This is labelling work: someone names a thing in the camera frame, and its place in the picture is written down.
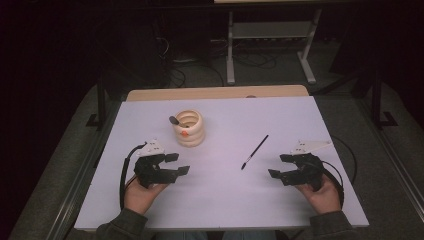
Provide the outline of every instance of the black pen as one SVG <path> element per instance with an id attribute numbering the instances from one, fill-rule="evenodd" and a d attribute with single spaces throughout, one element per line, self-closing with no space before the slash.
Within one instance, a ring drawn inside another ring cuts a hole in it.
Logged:
<path id="1" fill-rule="evenodd" d="M 264 140 L 262 140 L 261 143 L 259 143 L 258 147 L 256 147 L 255 151 L 252 152 L 252 154 L 250 154 L 250 156 L 247 158 L 247 160 L 243 163 L 243 166 L 241 166 L 241 170 L 244 169 L 244 167 L 246 167 L 246 164 L 248 161 L 250 161 L 250 159 L 253 157 L 253 155 L 255 155 L 256 151 L 258 151 L 258 149 L 262 146 L 262 144 L 265 142 L 265 140 L 268 138 L 268 135 L 265 136 Z"/>

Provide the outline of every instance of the hand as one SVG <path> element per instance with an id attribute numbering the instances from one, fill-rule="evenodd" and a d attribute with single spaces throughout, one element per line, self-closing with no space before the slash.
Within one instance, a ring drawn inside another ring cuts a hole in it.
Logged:
<path id="1" fill-rule="evenodd" d="M 169 184 L 152 184 L 145 188 L 138 183 L 137 178 L 135 180 L 129 183 L 125 190 L 124 207 L 143 215 Z"/>
<path id="2" fill-rule="evenodd" d="M 314 192 L 308 184 L 297 185 L 296 188 L 305 196 L 318 214 L 340 211 L 339 193 L 334 183 L 326 176 L 322 175 L 322 187 Z"/>

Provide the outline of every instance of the gray sleeve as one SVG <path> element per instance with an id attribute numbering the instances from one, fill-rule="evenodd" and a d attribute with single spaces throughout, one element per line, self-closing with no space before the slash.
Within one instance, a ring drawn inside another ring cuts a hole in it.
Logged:
<path id="1" fill-rule="evenodd" d="M 128 209 L 121 213 L 110 223 L 102 224 L 95 233 L 72 229 L 66 240 L 131 240 L 139 239 L 147 218 Z"/>
<path id="2" fill-rule="evenodd" d="M 359 233 L 352 228 L 342 211 L 330 212 L 310 219 L 313 239 L 361 239 Z"/>

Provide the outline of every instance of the person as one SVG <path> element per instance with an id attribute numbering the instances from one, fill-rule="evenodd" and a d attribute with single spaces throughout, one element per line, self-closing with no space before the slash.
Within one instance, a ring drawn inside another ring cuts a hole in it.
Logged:
<path id="1" fill-rule="evenodd" d="M 140 239 L 147 218 L 144 216 L 155 198 L 167 187 L 167 184 L 151 185 L 149 188 L 142 187 L 137 181 L 128 184 L 124 209 L 111 222 L 101 225 L 94 234 L 82 230 L 72 229 L 67 240 L 73 239 L 114 239 L 132 240 Z M 323 175 L 322 187 L 314 192 L 308 185 L 295 186 L 317 212 L 317 216 L 310 218 L 313 240 L 327 239 L 360 239 L 359 233 L 352 228 L 343 213 L 339 195 L 331 180 Z M 273 231 L 252 232 L 226 232 L 223 239 L 276 239 Z M 164 233 L 158 234 L 156 239 L 207 239 L 205 232 L 190 233 Z"/>

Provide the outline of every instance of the white tabletop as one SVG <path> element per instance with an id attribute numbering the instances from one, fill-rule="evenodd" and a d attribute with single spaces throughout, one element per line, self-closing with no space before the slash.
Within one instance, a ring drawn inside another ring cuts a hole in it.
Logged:
<path id="1" fill-rule="evenodd" d="M 169 116 L 181 110 L 199 111 L 206 138 L 194 148 L 180 146 Z M 246 168 L 241 166 L 261 140 L 269 135 Z M 137 145 L 157 139 L 166 153 L 179 160 L 161 168 L 190 166 L 155 200 L 147 212 L 146 228 L 155 230 L 283 229 L 309 226 L 315 215 L 292 186 L 270 177 L 268 169 L 290 171 L 282 163 L 298 140 L 330 141 L 313 97 L 271 97 L 209 100 L 124 102 L 119 110 L 92 184 L 75 224 L 95 229 L 119 212 L 119 180 L 124 158 Z M 334 146 L 313 152 L 333 164 L 344 179 L 343 210 L 353 226 L 368 221 Z M 134 172 L 131 158 L 127 178 Z M 326 167 L 335 176 L 332 169 Z"/>

